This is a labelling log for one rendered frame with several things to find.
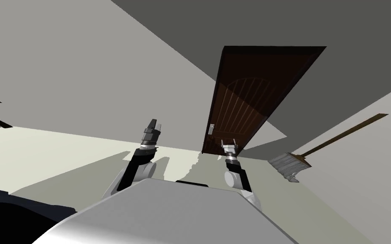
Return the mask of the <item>grey mop with wooden stick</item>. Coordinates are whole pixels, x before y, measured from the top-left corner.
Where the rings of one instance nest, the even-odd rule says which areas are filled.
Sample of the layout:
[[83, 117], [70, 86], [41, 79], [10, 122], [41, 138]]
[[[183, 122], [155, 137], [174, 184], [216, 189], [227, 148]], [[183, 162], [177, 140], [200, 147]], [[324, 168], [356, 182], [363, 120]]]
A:
[[322, 148], [333, 144], [334, 142], [358, 131], [359, 129], [368, 126], [372, 123], [374, 123], [377, 120], [380, 120], [383, 117], [386, 117], [387, 114], [376, 114], [375, 116], [361, 122], [360, 124], [340, 133], [339, 135], [333, 137], [332, 139], [312, 148], [311, 150], [301, 154], [301, 155], [296, 155], [292, 154], [290, 152], [285, 152], [281, 154], [280, 156], [272, 159], [269, 161], [270, 165], [276, 169], [277, 172], [279, 172], [286, 180], [289, 182], [293, 183], [298, 183], [299, 180], [296, 179], [296, 175], [304, 170], [311, 168], [312, 166], [305, 160], [306, 156], [315, 153]]

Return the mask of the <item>dark brown wooden door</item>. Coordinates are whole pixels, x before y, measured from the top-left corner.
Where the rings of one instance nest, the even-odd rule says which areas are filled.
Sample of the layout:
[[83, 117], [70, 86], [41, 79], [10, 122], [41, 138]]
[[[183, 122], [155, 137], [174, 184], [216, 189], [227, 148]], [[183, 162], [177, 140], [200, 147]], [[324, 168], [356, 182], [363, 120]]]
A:
[[[324, 46], [225, 46], [222, 49], [202, 153], [238, 153], [325, 50]], [[212, 135], [209, 125], [214, 124]]]

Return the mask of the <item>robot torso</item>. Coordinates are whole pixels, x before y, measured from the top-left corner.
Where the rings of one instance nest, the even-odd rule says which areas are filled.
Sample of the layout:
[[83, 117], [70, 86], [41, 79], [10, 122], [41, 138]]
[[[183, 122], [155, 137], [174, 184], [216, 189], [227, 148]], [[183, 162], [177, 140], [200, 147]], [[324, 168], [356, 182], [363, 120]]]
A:
[[59, 222], [33, 244], [298, 244], [244, 196], [145, 179]]

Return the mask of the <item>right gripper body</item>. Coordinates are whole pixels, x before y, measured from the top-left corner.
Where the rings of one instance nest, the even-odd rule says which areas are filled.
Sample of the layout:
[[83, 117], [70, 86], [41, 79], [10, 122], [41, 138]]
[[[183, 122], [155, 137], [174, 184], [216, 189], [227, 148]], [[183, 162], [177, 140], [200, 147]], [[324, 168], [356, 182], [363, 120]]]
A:
[[224, 150], [225, 156], [227, 157], [236, 157], [238, 152], [238, 146], [235, 144], [229, 144], [229, 145], [221, 145], [222, 149]]

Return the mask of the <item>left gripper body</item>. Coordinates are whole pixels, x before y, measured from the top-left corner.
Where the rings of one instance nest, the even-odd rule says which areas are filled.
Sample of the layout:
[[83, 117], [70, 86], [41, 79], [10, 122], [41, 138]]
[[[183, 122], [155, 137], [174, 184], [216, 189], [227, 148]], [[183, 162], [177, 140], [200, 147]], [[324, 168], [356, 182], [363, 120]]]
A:
[[146, 128], [142, 137], [142, 145], [155, 146], [159, 138], [159, 130], [155, 128]]

